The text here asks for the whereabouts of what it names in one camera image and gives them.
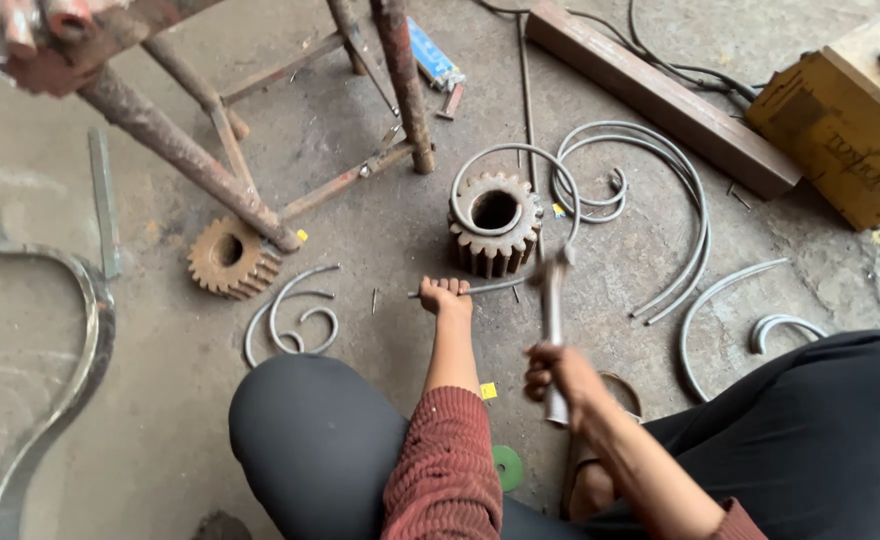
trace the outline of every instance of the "hand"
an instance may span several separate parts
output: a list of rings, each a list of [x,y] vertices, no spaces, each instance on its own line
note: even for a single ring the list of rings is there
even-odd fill
[[[578,433],[584,408],[590,400],[611,397],[601,376],[580,350],[573,347],[538,343],[523,351],[530,357],[523,393],[535,402],[542,402],[547,386],[556,384],[566,399],[569,411],[568,428]]]
[[[434,315],[456,313],[466,315],[469,319],[474,312],[474,301],[463,294],[469,289],[470,283],[456,277],[431,279],[423,276],[420,281],[420,305]]]

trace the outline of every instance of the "sweater sleeve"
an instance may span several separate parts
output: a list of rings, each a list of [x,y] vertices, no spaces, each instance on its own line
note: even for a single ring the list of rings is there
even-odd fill
[[[757,524],[734,497],[723,501],[723,510],[727,511],[727,515],[709,540],[767,540],[767,535],[760,532]]]
[[[383,504],[383,540],[500,538],[504,494],[480,397],[444,386],[420,399]]]

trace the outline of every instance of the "wooden beam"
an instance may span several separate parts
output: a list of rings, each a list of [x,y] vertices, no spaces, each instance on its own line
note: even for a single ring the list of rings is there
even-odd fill
[[[533,7],[526,35],[759,197],[803,176],[770,142],[554,2]]]

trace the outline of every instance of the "rusty gear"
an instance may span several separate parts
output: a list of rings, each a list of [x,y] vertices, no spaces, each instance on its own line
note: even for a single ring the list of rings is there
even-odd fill
[[[516,175],[508,178],[503,172],[482,173],[458,186],[456,203],[474,225],[490,230],[508,225],[520,208],[517,224],[499,236],[474,234],[460,227],[452,213],[446,215],[454,257],[464,270],[482,278],[499,278],[527,262],[537,245],[544,214],[528,181]]]
[[[280,266],[266,240],[234,216],[213,220],[186,258],[201,288],[236,300],[252,298],[269,287]]]

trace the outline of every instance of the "wavy metal strip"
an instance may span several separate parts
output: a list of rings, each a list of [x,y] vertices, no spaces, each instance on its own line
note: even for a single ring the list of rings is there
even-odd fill
[[[86,306],[86,339],[80,361],[47,418],[17,439],[13,460],[0,479],[0,540],[19,540],[30,480],[47,449],[83,411],[103,380],[114,351],[117,317],[114,297],[98,267],[57,248],[11,240],[3,230],[1,209],[0,254],[41,257],[62,264],[76,278]]]

